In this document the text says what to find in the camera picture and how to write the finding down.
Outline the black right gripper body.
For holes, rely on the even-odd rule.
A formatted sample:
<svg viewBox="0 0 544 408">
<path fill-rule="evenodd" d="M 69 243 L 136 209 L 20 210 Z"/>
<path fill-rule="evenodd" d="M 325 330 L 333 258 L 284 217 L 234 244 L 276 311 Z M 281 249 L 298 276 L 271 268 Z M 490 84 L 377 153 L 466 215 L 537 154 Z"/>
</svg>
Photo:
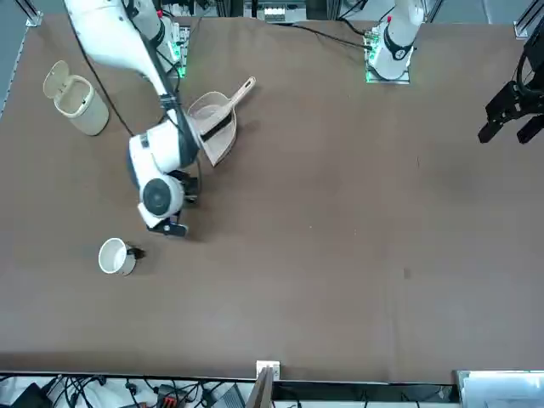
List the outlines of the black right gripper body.
<svg viewBox="0 0 544 408">
<path fill-rule="evenodd" d="M 190 205 L 198 203 L 198 196 L 201 192 L 200 179 L 182 170 L 173 170 L 170 176 L 177 179 L 184 188 L 184 201 Z"/>
</svg>

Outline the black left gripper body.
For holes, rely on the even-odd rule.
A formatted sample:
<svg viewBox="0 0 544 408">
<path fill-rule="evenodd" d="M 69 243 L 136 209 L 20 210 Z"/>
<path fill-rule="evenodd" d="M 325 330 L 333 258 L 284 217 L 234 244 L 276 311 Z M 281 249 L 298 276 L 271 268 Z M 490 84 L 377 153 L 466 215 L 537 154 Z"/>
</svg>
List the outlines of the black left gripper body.
<svg viewBox="0 0 544 408">
<path fill-rule="evenodd" d="M 527 83 L 520 78 L 520 106 L 523 113 L 535 113 L 543 106 L 543 30 L 534 30 L 525 43 L 520 71 L 523 71 L 525 61 L 529 62 L 533 77 Z"/>
</svg>

